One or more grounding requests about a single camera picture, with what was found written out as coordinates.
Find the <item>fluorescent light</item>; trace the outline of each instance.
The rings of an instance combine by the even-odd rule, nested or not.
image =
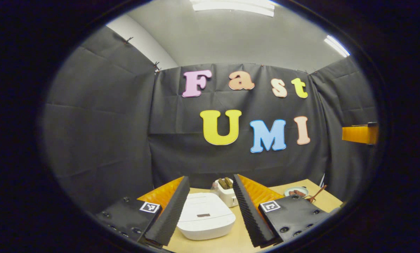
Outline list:
[[[274,5],[265,0],[190,0],[195,11],[202,10],[242,10],[266,16],[274,16]]]
[[[343,57],[350,56],[350,53],[345,50],[345,48],[337,41],[334,37],[327,35],[327,38],[324,39],[324,42],[329,44],[332,48],[334,48],[340,55]]]

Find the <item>plate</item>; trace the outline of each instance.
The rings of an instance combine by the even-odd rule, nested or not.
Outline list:
[[[304,187],[299,187],[299,186],[288,188],[287,190],[285,190],[284,195],[288,197],[288,196],[290,196],[289,192],[290,191],[294,191],[294,190],[298,190],[298,191],[304,193],[305,194],[304,197],[307,197],[308,196],[308,190],[306,188],[304,188]]]

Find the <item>wooden utensil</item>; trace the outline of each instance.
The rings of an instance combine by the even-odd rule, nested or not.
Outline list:
[[[311,198],[307,199],[310,203],[313,202],[313,200],[315,199],[316,195],[318,195],[322,190],[324,190],[327,187],[327,185],[325,184],[321,189],[319,189],[319,191]]]

